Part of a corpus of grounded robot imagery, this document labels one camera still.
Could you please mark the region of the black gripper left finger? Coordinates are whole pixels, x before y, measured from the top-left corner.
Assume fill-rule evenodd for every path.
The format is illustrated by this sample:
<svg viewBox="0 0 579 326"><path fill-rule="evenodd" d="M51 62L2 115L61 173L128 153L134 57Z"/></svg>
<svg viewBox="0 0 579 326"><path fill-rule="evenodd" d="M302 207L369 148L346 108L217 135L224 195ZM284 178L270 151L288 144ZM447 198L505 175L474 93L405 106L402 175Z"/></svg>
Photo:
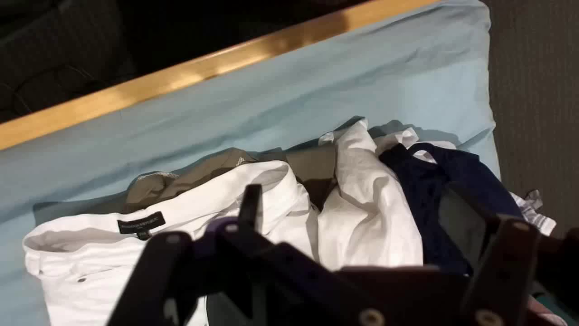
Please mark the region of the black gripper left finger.
<svg viewBox="0 0 579 326"><path fill-rule="evenodd" d="M248 184L235 216L212 220L199 238L163 231L148 238L107 326L186 326L206 309L210 326L250 326L251 285L235 253L259 244L262 186Z"/></svg>

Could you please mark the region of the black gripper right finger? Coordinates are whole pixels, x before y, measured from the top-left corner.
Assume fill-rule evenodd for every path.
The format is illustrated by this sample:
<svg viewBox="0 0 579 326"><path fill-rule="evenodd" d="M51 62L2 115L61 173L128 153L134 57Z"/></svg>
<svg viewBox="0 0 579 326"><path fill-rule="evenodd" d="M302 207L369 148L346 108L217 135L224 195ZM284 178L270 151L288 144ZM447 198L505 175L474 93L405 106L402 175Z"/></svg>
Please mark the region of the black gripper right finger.
<svg viewBox="0 0 579 326"><path fill-rule="evenodd" d="M440 222L472 265L460 318L467 326L523 326L539 231L525 218L494 213L458 184L440 200Z"/></svg>

